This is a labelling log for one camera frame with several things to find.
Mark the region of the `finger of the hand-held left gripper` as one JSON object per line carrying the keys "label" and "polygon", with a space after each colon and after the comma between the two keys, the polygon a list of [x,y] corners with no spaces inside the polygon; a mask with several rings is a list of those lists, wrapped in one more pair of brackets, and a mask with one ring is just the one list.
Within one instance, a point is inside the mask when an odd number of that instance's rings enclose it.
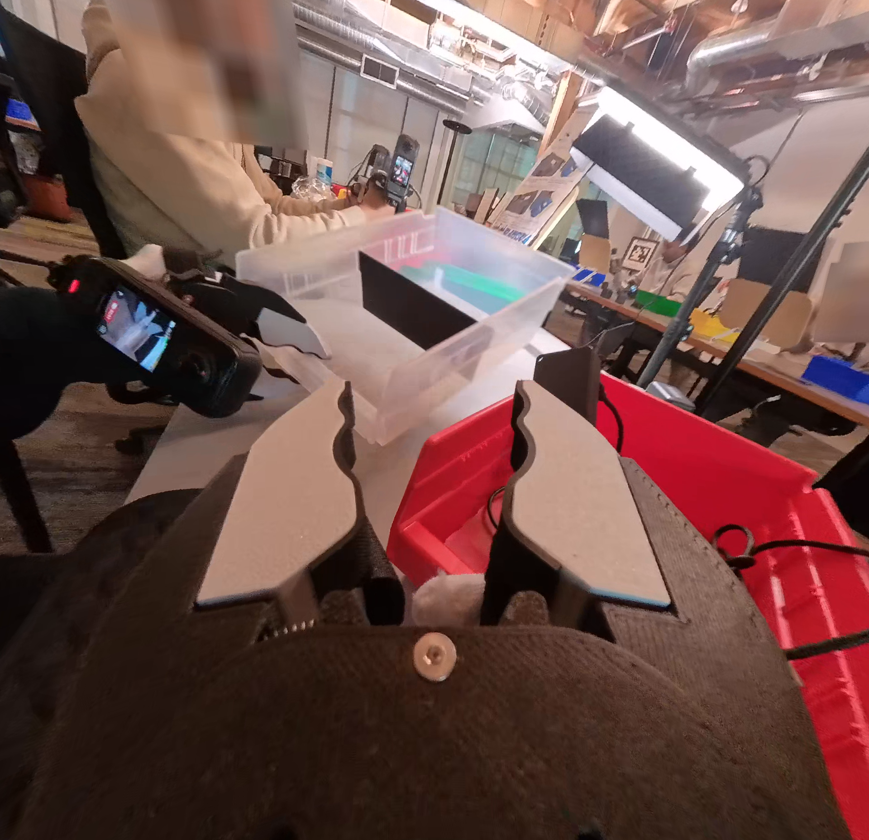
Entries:
{"label": "finger of the hand-held left gripper", "polygon": [[265,346],[292,347],[319,359],[331,359],[332,351],[313,326],[294,307],[264,307],[256,319],[258,340]]}

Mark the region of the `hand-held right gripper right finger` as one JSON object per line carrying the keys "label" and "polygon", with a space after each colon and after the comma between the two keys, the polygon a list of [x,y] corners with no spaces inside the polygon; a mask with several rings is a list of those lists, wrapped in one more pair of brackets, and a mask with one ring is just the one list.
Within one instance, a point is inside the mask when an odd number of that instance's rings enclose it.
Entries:
{"label": "hand-held right gripper right finger", "polygon": [[501,500],[501,610],[542,596],[554,625],[603,604],[670,613],[673,599],[622,458],[534,380],[516,385],[513,469]]}

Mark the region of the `clear plastic bin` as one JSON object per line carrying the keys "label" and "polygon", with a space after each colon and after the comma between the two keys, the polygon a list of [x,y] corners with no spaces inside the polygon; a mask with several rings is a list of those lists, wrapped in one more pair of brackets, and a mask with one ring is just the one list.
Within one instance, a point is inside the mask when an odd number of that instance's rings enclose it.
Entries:
{"label": "clear plastic bin", "polygon": [[[427,261],[462,267],[527,297],[424,351],[363,308],[359,252],[395,271]],[[442,207],[239,253],[236,270],[284,298],[332,351],[331,359],[319,359],[280,347],[286,372],[309,391],[332,377],[349,382],[356,430],[380,445],[527,346],[574,275],[569,264]]]}

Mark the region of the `long black usb hub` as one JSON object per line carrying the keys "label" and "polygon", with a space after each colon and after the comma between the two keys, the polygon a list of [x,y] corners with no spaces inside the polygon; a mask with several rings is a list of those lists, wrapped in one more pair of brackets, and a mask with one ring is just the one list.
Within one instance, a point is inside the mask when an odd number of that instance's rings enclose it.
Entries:
{"label": "long black usb hub", "polygon": [[534,381],[596,426],[602,364],[590,346],[545,353],[535,361]]}

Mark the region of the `red plastic bin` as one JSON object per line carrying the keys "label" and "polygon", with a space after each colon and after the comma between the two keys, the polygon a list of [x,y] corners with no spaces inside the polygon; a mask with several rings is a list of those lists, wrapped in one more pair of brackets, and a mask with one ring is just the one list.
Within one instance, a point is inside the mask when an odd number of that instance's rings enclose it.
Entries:
{"label": "red plastic bin", "polygon": [[[759,544],[807,539],[852,544],[831,496],[808,468],[604,376],[624,424],[621,452],[711,539],[741,525]],[[387,541],[419,586],[440,571],[482,573],[493,528],[492,491],[512,470],[513,395],[435,433],[421,448]],[[796,545],[762,552],[745,586],[780,646],[867,631],[867,559]],[[853,838],[868,837],[867,644],[792,664]]]}

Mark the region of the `person's left forearm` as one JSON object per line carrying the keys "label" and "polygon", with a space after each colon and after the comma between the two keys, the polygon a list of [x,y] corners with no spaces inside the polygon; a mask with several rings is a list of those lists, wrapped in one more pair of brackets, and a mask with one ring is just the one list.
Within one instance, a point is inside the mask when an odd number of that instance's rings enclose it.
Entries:
{"label": "person's left forearm", "polygon": [[144,371],[103,341],[62,294],[18,286],[1,292],[1,439],[47,421],[65,388],[120,386]]}

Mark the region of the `person's right hand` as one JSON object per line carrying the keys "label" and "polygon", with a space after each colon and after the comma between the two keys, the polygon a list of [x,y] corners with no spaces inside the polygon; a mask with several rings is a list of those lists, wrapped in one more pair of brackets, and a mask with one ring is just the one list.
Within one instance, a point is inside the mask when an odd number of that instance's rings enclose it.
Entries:
{"label": "person's right hand", "polygon": [[438,573],[414,593],[409,619],[417,627],[473,627],[480,624],[485,577],[483,574]]}

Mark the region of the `black bin divider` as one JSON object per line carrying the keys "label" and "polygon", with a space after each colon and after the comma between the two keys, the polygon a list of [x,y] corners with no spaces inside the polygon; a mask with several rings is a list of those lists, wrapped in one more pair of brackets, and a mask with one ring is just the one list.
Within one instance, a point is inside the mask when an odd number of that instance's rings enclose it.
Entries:
{"label": "black bin divider", "polygon": [[424,351],[463,333],[476,320],[366,253],[358,253],[363,308]]}

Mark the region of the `yellow plastic bin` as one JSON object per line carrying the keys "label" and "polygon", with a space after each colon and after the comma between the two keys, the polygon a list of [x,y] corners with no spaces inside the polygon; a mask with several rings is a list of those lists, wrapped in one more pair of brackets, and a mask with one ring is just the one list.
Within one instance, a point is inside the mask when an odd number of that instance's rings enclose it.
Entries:
{"label": "yellow plastic bin", "polygon": [[717,315],[712,315],[701,309],[695,309],[690,316],[692,335],[725,344],[733,344],[739,336],[739,329],[721,323]]}

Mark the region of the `long wooden desk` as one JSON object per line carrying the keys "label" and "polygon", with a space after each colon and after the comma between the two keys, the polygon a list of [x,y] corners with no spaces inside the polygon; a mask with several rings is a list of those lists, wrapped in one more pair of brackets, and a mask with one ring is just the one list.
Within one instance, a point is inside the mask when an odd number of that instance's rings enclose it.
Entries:
{"label": "long wooden desk", "polygon": [[[663,335],[666,332],[670,322],[670,319],[667,317],[656,313],[648,313],[644,309],[619,304],[603,298],[594,289],[581,285],[577,281],[569,280],[564,291],[569,292],[572,297],[578,300],[591,301],[605,309],[614,311],[628,319],[628,323],[644,325],[651,330],[655,330],[659,335]],[[868,426],[867,404],[849,400],[837,392],[814,385],[812,382],[788,372],[788,368],[789,366],[778,361],[778,357],[775,357],[770,362],[744,357],[737,366],[739,371],[758,378],[777,389],[787,391],[800,400],[806,400],[826,411],[836,413],[846,420],[853,421],[855,424],[864,427]]]}

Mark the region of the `black light stand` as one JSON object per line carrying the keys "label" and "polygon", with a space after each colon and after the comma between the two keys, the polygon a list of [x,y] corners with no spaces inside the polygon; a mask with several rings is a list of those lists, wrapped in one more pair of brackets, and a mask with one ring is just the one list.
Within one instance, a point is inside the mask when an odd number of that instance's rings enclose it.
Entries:
{"label": "black light stand", "polygon": [[704,266],[701,268],[688,295],[683,300],[679,312],[673,317],[667,329],[661,335],[659,344],[649,355],[636,385],[647,389],[654,382],[659,370],[670,353],[682,341],[688,333],[688,326],[692,312],[707,296],[712,280],[716,278],[719,268],[728,265],[738,259],[741,253],[741,244],[751,216],[763,206],[762,193],[759,184],[747,186],[739,196],[733,215],[728,221],[721,237],[712,247]]}

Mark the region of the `instruction sheet on board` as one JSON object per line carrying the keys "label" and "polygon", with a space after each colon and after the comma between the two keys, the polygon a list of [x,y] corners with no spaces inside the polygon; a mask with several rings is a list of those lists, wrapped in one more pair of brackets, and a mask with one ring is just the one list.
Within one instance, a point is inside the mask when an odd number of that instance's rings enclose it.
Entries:
{"label": "instruction sheet on board", "polygon": [[541,153],[512,197],[499,204],[488,226],[522,245],[543,240],[556,215],[576,200],[592,161],[574,144],[597,119],[596,102],[579,107]]}

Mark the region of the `black disc floor lamp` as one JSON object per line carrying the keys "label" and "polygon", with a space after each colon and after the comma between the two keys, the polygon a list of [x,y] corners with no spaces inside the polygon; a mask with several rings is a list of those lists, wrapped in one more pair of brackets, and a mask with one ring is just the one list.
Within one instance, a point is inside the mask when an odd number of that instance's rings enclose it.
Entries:
{"label": "black disc floor lamp", "polygon": [[850,212],[853,202],[863,189],[868,179],[868,150],[864,150],[852,170],[847,174],[836,193],[827,203],[818,219],[814,222],[806,236],[802,239],[798,248],[780,269],[775,280],[769,287],[766,296],[761,300],[757,310],[743,326],[735,343],[727,351],[720,364],[715,369],[711,378],[695,402],[695,413],[705,418],[710,411],[714,400],[721,393],[726,381],[735,372],[744,356],[754,344],[758,335],[773,317],[789,291],[793,289],[793,283],[798,280],[803,269],[815,255],[823,248],[831,232],[837,228],[844,216]]}

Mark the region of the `led panel light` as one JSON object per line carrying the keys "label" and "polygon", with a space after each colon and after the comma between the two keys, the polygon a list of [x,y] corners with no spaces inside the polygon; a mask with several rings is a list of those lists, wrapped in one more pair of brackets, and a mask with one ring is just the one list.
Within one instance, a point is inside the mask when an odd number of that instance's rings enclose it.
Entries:
{"label": "led panel light", "polygon": [[665,240],[687,242],[744,192],[750,167],[612,82],[570,154],[591,182]]}

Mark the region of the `silver air duct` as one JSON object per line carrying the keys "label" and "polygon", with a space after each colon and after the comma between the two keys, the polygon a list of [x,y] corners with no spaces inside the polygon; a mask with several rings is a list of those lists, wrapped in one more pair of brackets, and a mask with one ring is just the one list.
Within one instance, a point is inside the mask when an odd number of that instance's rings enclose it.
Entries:
{"label": "silver air duct", "polygon": [[708,37],[688,56],[683,93],[689,97],[699,95],[716,67],[765,54],[777,27],[778,19],[770,18],[744,29]]}

